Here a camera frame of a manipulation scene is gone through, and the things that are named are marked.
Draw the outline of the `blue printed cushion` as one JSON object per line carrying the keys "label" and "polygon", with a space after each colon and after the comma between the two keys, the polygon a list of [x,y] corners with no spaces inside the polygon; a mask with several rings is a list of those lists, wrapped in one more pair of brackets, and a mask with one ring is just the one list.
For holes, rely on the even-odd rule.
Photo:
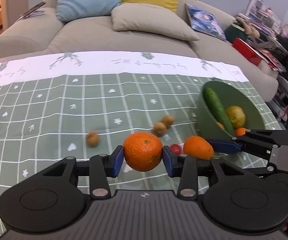
{"label": "blue printed cushion", "polygon": [[213,14],[192,4],[186,4],[185,7],[193,30],[227,41],[224,31]]}

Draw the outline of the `red box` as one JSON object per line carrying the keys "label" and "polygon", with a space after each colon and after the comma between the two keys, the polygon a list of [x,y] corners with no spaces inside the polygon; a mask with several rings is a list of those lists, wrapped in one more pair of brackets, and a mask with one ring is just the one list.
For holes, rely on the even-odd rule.
{"label": "red box", "polygon": [[254,64],[255,66],[259,66],[262,62],[262,57],[258,54],[258,52],[251,48],[246,42],[244,42],[240,38],[236,38],[232,44],[233,48],[237,50],[241,55],[243,55],[249,62]]}

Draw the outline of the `red magazines stack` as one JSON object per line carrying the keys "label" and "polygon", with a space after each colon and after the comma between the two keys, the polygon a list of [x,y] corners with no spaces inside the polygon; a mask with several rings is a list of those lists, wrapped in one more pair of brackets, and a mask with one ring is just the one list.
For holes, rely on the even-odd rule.
{"label": "red magazines stack", "polygon": [[263,48],[257,48],[257,51],[272,70],[280,73],[286,72],[286,68],[270,51]]}

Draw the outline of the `plush toy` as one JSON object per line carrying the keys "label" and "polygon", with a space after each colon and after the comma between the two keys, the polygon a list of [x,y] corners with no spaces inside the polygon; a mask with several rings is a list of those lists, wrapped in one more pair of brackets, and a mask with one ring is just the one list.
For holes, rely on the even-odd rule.
{"label": "plush toy", "polygon": [[243,25],[243,29],[245,30],[245,34],[248,37],[253,37],[253,38],[260,38],[260,33],[258,32],[257,29],[255,29],[248,21],[245,19],[236,16],[235,17],[236,21],[240,22]]}

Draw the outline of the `yellow-green pear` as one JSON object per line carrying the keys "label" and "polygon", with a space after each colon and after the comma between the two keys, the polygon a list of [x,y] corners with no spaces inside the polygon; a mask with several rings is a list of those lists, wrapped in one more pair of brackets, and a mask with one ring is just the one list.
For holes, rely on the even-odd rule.
{"label": "yellow-green pear", "polygon": [[225,110],[234,129],[243,127],[246,123],[246,115],[243,109],[239,106],[230,106]]}

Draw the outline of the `green plastic colander bowl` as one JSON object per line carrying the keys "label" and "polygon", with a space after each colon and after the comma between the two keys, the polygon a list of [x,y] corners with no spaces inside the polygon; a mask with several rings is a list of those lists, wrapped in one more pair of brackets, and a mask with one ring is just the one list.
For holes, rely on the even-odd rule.
{"label": "green plastic colander bowl", "polygon": [[207,139],[230,140],[247,129],[265,129],[256,106],[242,92],[219,80],[203,85],[197,100],[197,128]]}

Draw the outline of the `beige cushion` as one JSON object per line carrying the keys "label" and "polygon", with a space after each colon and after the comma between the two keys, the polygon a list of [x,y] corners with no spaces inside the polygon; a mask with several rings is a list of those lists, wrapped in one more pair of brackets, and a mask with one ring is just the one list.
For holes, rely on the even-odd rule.
{"label": "beige cushion", "polygon": [[183,41],[197,41],[199,36],[175,12],[158,5],[123,3],[111,12],[115,31],[141,31]]}

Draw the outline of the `green checked tablecloth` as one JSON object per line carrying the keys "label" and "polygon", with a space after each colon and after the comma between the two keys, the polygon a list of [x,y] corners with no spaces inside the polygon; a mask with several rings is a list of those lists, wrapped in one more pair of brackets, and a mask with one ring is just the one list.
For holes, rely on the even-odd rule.
{"label": "green checked tablecloth", "polygon": [[[280,128],[233,64],[125,51],[0,61],[0,195],[64,157],[109,154],[128,135],[151,132],[165,115],[174,123],[162,143],[182,145],[199,133],[197,99],[215,78],[249,98],[267,129]],[[86,143],[89,132],[99,136],[96,147]]]}

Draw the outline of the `brown longan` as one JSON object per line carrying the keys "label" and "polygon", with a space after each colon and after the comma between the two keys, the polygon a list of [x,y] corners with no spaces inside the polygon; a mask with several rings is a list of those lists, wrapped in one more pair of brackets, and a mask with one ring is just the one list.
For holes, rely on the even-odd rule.
{"label": "brown longan", "polygon": [[86,143],[90,147],[96,147],[99,144],[99,136],[96,132],[89,132],[86,136]]}
{"label": "brown longan", "polygon": [[157,122],[153,126],[153,133],[157,137],[163,137],[167,131],[167,126],[163,122]]}
{"label": "brown longan", "polygon": [[172,124],[174,123],[174,117],[171,116],[171,115],[165,115],[165,116],[162,118],[161,122],[162,122],[167,128],[169,128],[169,127],[171,127]]}

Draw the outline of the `green cucumber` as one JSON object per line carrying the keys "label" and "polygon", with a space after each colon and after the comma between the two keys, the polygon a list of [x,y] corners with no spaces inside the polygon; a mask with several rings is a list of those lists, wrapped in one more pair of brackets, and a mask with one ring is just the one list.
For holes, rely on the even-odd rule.
{"label": "green cucumber", "polygon": [[203,98],[214,118],[224,126],[225,130],[230,135],[233,135],[234,130],[232,123],[229,120],[229,117],[226,114],[224,106],[217,93],[210,87],[205,87],[203,89]]}

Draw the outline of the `small red tomato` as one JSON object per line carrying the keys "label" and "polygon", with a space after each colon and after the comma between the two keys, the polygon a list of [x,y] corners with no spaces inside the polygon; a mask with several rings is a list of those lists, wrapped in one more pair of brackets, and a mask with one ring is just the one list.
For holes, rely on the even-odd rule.
{"label": "small red tomato", "polygon": [[183,153],[182,147],[178,144],[172,144],[171,146],[169,146],[169,148],[175,155],[181,155]]}

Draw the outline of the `dark green bag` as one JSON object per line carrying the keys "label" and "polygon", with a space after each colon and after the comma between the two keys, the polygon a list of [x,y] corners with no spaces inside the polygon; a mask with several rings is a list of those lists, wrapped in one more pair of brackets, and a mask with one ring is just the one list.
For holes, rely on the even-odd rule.
{"label": "dark green bag", "polygon": [[232,23],[225,31],[226,39],[233,43],[236,38],[240,38],[242,41],[247,40],[247,34],[241,22]]}

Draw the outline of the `orange mandarin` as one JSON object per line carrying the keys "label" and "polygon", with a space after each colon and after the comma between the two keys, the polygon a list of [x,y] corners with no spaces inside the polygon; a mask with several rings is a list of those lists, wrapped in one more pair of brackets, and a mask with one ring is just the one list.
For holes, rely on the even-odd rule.
{"label": "orange mandarin", "polygon": [[133,170],[148,172],[161,162],[163,144],[153,134],[133,133],[125,139],[123,147],[124,159]]}
{"label": "orange mandarin", "polygon": [[237,129],[235,129],[235,136],[238,137],[238,136],[242,136],[244,135],[246,132],[247,132],[247,128],[244,128],[244,127],[239,127]]}
{"label": "orange mandarin", "polygon": [[216,121],[216,124],[217,124],[221,129],[225,130],[225,127],[224,127],[223,124],[221,124],[220,122],[217,122],[217,121]]}
{"label": "orange mandarin", "polygon": [[214,156],[214,150],[211,144],[197,135],[189,137],[184,142],[183,153],[206,160],[210,160]]}

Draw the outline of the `beige fabric sofa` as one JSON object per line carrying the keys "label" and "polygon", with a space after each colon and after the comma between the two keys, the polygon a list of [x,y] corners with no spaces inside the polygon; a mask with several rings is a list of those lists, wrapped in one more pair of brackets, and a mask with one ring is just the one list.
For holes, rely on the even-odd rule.
{"label": "beige fabric sofa", "polygon": [[198,41],[188,42],[138,31],[114,31],[110,16],[64,24],[56,19],[56,0],[44,1],[44,15],[20,20],[1,33],[0,61],[77,51],[166,53],[239,66],[265,102],[277,92],[276,74],[268,66],[249,62],[229,42],[204,33],[198,33]]}

